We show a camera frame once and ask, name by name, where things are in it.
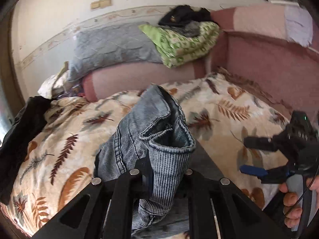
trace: finger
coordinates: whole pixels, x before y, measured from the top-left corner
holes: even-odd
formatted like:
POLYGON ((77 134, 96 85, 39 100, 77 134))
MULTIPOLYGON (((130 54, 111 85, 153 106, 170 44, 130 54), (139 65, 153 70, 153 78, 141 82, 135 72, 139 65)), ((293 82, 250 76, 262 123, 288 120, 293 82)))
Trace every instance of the finger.
MULTIPOLYGON (((312 181, 312 178, 308 178, 306 180, 306 185, 309 186, 310 182, 312 181)), ((311 187, 309 188, 311 191, 313 190, 316 190, 318 191, 319 190, 319 176, 317 176, 314 180, 314 183, 312 183, 311 187)))
MULTIPOLYGON (((283 213, 286 215, 286 213, 289 211, 290 208, 291 208, 291 207, 284 207, 283 213)), ((288 218, 292 218, 292 219, 296 219, 296 218, 301 217, 301 213, 302 213, 302 208, 301 208, 301 207, 298 207, 298 208, 295 208, 294 210, 292 210, 292 211, 287 215, 287 217, 288 217, 288 218)))
POLYGON ((297 200, 298 200, 298 196, 296 193, 294 192, 286 193, 286 195, 284 196, 284 205, 291 207, 297 202, 297 200))
POLYGON ((300 218, 297 218, 297 219, 290 219, 290 218, 286 218, 285 219, 285 225, 289 228, 292 228, 296 225, 298 225, 300 222, 300 218))
POLYGON ((279 190, 283 193, 287 193, 288 192, 288 187, 286 183, 283 183, 279 186, 279 190))
POLYGON ((318 211, 318 209, 319 209, 319 193, 318 193, 318 191, 317 191, 317 208, 316 208, 316 210, 318 211))

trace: bed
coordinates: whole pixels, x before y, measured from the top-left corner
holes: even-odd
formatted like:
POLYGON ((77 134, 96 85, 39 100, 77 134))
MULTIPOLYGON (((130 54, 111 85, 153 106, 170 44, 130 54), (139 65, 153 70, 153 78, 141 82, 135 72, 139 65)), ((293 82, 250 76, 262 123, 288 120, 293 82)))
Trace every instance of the bed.
MULTIPOLYGON (((280 152, 249 150, 242 141, 248 135, 277 134, 288 120, 220 73, 162 87, 180 103, 192 135, 224 176, 264 208, 278 186, 241 174, 239 166, 272 168, 287 160, 280 152)), ((92 178, 99 145, 140 96, 142 91, 124 91, 95 103, 80 97, 53 101, 45 114, 47 125, 29 143, 12 199, 1 205, 10 220, 32 236, 81 191, 92 178)))

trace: cable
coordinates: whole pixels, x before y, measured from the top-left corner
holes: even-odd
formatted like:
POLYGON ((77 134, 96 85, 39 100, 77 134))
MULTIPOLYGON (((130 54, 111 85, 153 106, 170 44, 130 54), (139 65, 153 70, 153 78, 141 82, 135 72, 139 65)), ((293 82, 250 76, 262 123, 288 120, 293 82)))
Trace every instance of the cable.
POLYGON ((296 205, 298 205, 298 203, 302 200, 302 198, 304 197, 304 195, 306 194, 306 192, 310 189, 312 183, 314 183, 316 176, 318 175, 319 172, 319 164, 315 173, 315 176, 312 178, 309 186, 305 189, 305 191, 303 192, 303 194, 300 196, 300 198, 297 200, 297 202, 287 211, 287 213, 285 214, 285 217, 288 216, 289 213, 291 213, 291 211, 293 211, 293 209, 296 207, 296 205))

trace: blue trigger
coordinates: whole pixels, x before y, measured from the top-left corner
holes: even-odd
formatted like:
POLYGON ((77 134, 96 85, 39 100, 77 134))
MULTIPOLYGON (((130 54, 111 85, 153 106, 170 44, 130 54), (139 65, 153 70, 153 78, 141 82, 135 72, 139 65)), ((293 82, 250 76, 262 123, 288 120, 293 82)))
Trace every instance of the blue trigger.
POLYGON ((262 177, 268 175, 268 172, 264 168, 254 167, 250 165, 242 165, 239 167, 241 173, 262 177))

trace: screw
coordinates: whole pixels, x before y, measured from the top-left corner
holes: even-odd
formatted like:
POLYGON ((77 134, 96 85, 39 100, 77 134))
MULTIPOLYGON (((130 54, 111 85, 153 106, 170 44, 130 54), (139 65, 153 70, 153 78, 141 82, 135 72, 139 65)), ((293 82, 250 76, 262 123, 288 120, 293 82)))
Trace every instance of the screw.
POLYGON ((101 179, 100 178, 98 178, 98 177, 96 177, 96 178, 93 178, 92 180, 91 180, 91 183, 94 185, 94 186, 96 186, 96 185, 99 185, 100 183, 101 183, 101 179))
POLYGON ((193 174, 193 171, 191 169, 187 169, 185 172, 186 175, 191 175, 193 174))
POLYGON ((221 184, 222 185, 229 185, 230 184, 230 180, 228 180, 227 178, 222 178, 221 179, 221 184))
POLYGON ((138 169, 130 170, 130 175, 138 175, 138 174, 139 174, 139 170, 138 169))

